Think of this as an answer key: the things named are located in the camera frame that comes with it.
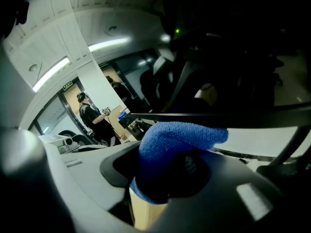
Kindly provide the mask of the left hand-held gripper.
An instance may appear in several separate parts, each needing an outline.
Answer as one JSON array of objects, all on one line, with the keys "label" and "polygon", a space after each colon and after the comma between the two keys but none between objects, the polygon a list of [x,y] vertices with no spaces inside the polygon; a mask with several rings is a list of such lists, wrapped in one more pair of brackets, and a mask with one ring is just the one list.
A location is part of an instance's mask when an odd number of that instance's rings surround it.
[{"label": "left hand-held gripper", "polygon": [[77,150],[80,145],[73,141],[69,136],[58,134],[41,135],[38,137],[44,144],[52,144],[58,148],[60,154],[73,152]]}]

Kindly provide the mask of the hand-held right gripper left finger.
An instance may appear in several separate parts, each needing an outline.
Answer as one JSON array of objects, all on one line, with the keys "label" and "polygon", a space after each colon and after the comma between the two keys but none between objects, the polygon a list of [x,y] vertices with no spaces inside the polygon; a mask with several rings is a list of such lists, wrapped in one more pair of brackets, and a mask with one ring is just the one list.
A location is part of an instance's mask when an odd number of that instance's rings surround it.
[{"label": "hand-held right gripper left finger", "polygon": [[116,170],[113,163],[139,145],[139,141],[108,148],[93,145],[88,151],[63,154],[52,144],[46,144],[45,147],[49,160],[60,159],[84,193],[108,211],[124,199],[129,182],[124,174]]}]

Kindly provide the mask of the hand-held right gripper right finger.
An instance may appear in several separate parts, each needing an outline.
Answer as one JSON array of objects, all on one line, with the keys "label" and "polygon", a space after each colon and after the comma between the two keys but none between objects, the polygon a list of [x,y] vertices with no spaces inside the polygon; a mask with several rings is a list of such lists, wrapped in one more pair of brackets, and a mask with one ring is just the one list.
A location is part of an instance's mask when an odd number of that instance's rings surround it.
[{"label": "hand-held right gripper right finger", "polygon": [[239,160],[190,153],[191,176],[176,184],[149,233],[256,233],[282,218],[280,190]]}]

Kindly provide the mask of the large black monitor screen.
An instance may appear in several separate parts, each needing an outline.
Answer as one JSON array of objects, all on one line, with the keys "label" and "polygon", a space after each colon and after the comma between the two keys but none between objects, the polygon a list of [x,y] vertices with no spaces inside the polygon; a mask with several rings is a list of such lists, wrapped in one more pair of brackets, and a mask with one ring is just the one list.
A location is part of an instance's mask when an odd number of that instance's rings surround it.
[{"label": "large black monitor screen", "polygon": [[137,116],[210,127],[311,125],[311,0],[70,0]]}]

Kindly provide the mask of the blue cloth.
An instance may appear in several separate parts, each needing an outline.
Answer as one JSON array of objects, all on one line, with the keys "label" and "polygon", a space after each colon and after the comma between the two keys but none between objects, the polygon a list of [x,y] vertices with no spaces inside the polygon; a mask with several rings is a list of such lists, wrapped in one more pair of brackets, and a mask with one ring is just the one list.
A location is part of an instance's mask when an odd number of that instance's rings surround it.
[{"label": "blue cloth", "polygon": [[176,155],[192,149],[210,150],[228,140],[228,130],[186,122],[158,122],[145,134],[138,149],[138,170],[132,191],[150,204],[165,204],[167,170]]}]

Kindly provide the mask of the black framed glass partition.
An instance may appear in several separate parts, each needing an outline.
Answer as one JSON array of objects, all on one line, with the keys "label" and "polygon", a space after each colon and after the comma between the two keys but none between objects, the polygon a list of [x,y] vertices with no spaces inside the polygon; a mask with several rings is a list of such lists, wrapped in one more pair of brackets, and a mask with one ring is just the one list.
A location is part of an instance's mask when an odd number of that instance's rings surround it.
[{"label": "black framed glass partition", "polygon": [[81,134],[58,96],[47,103],[31,123],[29,130],[37,136],[69,132],[69,136]]}]

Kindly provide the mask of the wooden door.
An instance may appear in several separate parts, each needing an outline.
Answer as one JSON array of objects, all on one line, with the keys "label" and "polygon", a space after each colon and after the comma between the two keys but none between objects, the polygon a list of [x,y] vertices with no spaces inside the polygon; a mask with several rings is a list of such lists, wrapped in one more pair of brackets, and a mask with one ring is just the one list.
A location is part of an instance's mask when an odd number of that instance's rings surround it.
[{"label": "wooden door", "polygon": [[79,102],[77,100],[77,95],[80,93],[81,90],[77,84],[71,85],[65,91],[63,91],[62,96],[65,101],[65,105],[67,106],[70,115],[72,116],[74,124],[77,128],[82,132],[85,133],[85,126],[82,122],[79,114]]}]

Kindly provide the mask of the long ceiling light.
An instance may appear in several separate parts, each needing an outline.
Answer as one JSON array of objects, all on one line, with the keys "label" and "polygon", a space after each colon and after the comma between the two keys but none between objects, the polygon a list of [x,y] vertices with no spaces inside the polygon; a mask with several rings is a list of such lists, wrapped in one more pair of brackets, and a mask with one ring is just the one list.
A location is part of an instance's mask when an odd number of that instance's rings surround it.
[{"label": "long ceiling light", "polygon": [[37,92],[54,74],[56,74],[60,69],[65,67],[70,63],[68,57],[64,57],[54,66],[52,66],[48,71],[46,71],[33,85],[32,90]]}]

